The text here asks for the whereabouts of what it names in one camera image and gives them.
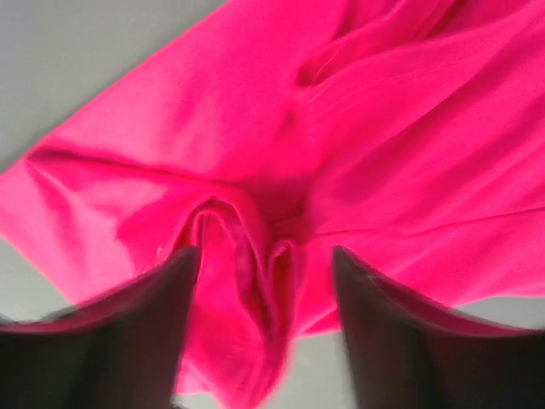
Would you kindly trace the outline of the magenta t shirt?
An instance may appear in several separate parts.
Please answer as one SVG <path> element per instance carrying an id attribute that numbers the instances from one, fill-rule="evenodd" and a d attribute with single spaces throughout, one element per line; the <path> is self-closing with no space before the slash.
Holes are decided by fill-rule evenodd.
<path id="1" fill-rule="evenodd" d="M 541 1 L 231 1 L 1 176 L 82 302 L 196 245 L 176 389 L 232 408 L 340 326 L 342 245 L 450 306 L 544 292 Z"/>

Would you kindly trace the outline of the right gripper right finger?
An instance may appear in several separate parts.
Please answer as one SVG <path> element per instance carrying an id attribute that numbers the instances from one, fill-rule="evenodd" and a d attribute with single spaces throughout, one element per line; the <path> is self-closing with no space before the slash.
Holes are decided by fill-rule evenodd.
<path id="1" fill-rule="evenodd" d="M 544 331 L 449 310 L 333 250 L 357 408 L 542 408 Z"/>

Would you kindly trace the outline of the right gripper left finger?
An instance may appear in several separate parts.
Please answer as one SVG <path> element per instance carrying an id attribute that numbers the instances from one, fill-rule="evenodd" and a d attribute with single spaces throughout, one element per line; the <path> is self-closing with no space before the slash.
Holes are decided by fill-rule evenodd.
<path id="1" fill-rule="evenodd" d="M 39 321 L 1 319 L 3 408 L 172 408 L 198 251 Z"/>

